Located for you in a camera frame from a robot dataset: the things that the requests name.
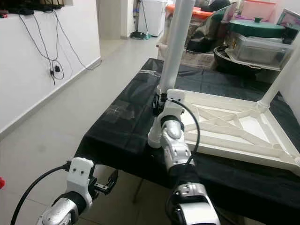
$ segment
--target clear plastic container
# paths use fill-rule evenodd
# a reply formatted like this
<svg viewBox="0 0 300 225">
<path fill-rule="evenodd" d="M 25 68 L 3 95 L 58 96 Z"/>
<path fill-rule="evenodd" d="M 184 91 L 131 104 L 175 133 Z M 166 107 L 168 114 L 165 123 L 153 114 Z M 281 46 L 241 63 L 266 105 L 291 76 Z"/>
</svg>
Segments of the clear plastic container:
<svg viewBox="0 0 300 225">
<path fill-rule="evenodd" d="M 293 50 L 292 45 L 282 44 L 273 39 L 232 35 L 229 48 L 233 49 L 233 57 L 240 61 L 281 68 Z"/>
<path fill-rule="evenodd" d="M 262 18 L 264 22 L 271 22 L 272 14 L 275 13 L 276 3 L 258 0 L 245 0 L 240 19 L 254 20 Z"/>
</svg>

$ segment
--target tiled floor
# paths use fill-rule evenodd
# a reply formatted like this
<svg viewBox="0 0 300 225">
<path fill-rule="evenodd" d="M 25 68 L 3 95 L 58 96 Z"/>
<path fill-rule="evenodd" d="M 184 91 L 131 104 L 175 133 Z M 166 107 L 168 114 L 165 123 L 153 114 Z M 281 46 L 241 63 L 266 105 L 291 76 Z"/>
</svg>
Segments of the tiled floor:
<svg viewBox="0 0 300 225">
<path fill-rule="evenodd" d="M 80 77 L 36 114 L 0 142 L 0 176 L 6 180 L 0 190 L 0 225 L 8 225 L 21 195 L 40 174 L 73 157 L 85 132 L 117 97 L 149 57 L 156 58 L 157 38 L 150 40 L 106 41 L 102 64 Z M 97 176 L 107 178 L 110 168 L 99 166 Z M 109 196 L 100 196 L 90 213 L 82 215 L 80 225 L 148 224 L 145 210 L 154 215 L 163 206 L 153 206 L 142 196 L 153 195 L 146 182 L 141 200 L 132 204 L 139 178 L 120 173 L 120 180 Z M 35 224 L 38 216 L 66 186 L 66 172 L 56 172 L 32 190 L 19 214 L 18 225 Z"/>
</svg>

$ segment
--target orange container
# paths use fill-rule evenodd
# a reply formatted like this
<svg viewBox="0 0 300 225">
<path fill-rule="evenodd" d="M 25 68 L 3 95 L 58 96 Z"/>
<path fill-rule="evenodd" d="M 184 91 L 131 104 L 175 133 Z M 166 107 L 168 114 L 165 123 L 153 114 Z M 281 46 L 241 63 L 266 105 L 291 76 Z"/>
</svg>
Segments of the orange container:
<svg viewBox="0 0 300 225">
<path fill-rule="evenodd" d="M 175 11 L 175 4 L 167 5 L 165 7 L 165 10 L 166 10 L 167 14 L 173 14 Z M 203 11 L 201 11 L 201 8 L 194 7 L 192 17 L 204 21 L 211 15 L 212 15 L 212 13 L 210 13 L 210 12 L 203 12 Z"/>
</svg>

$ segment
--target white pole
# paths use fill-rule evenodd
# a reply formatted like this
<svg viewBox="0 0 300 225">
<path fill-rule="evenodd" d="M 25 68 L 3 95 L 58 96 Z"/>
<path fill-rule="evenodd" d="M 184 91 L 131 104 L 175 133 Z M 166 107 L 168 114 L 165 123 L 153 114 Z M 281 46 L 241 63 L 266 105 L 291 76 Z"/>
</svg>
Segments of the white pole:
<svg viewBox="0 0 300 225">
<path fill-rule="evenodd" d="M 273 98 L 277 95 L 279 92 L 279 86 L 283 79 L 285 79 L 287 76 L 290 75 L 292 67 L 299 63 L 300 59 L 300 35 L 296 37 L 294 40 L 293 46 L 295 47 L 290 59 L 288 60 L 285 67 L 282 69 L 282 71 L 277 76 L 276 80 L 273 82 L 273 84 L 270 86 L 268 91 L 264 94 L 263 98 L 258 101 L 258 104 L 263 107 L 269 107 L 271 101 Z"/>
<path fill-rule="evenodd" d="M 195 0 L 176 1 L 158 94 L 167 93 L 168 89 L 173 89 L 175 86 L 194 5 Z"/>
</svg>

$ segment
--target table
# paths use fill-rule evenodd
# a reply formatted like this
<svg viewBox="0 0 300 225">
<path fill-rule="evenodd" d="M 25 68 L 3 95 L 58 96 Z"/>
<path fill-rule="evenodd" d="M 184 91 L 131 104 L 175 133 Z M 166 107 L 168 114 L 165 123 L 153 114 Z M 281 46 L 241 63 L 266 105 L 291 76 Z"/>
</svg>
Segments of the table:
<svg viewBox="0 0 300 225">
<path fill-rule="evenodd" d="M 147 145 L 152 98 L 163 61 L 149 59 L 83 137 L 75 157 L 108 165 L 169 187 L 163 152 Z M 257 101 L 269 84 L 180 66 L 176 88 Z M 300 150 L 300 126 L 278 94 L 271 112 Z M 300 177 L 290 171 L 197 153 L 201 182 L 214 204 L 266 224 L 298 221 Z"/>
</svg>

